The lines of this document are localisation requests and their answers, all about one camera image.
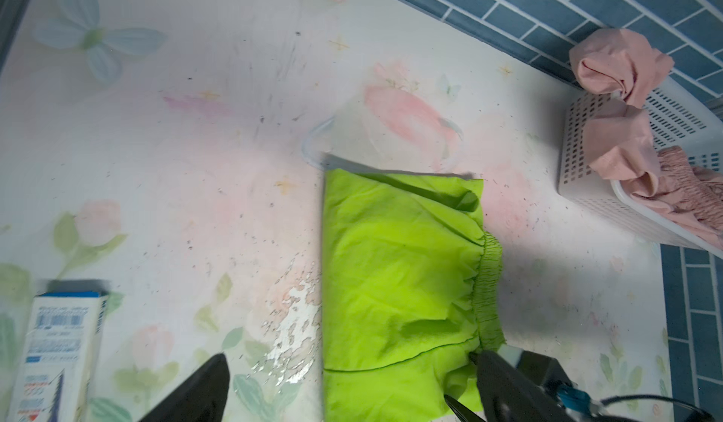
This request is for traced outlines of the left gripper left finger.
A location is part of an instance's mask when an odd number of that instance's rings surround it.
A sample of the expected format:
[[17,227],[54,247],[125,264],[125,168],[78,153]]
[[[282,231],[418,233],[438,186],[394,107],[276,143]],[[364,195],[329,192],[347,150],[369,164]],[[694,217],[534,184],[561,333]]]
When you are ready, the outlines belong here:
[[231,382],[226,355],[210,357],[141,422],[222,422]]

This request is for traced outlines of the pink shorts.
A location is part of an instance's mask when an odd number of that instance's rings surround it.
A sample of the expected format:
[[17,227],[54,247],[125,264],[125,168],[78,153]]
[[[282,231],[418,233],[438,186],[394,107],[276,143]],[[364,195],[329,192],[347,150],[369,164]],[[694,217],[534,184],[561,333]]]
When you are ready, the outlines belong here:
[[585,163],[640,205],[722,249],[722,172],[693,166],[679,146],[657,150],[645,104],[671,56],[629,29],[599,29],[570,51],[577,83],[611,94],[583,128]]

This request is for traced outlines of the lime green shorts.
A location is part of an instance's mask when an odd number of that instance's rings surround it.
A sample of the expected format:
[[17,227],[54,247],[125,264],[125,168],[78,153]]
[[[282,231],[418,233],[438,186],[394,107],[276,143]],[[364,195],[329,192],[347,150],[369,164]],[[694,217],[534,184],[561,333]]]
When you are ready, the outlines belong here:
[[485,184],[402,173],[326,175],[323,410],[328,421],[433,421],[481,410],[469,356],[505,341],[503,249]]

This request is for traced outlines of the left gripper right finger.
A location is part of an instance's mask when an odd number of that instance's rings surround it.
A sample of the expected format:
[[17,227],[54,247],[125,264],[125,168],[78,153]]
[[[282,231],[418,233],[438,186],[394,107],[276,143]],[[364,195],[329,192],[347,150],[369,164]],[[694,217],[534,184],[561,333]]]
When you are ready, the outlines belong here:
[[476,354],[476,383],[489,421],[570,421],[564,409],[508,364],[497,350]]

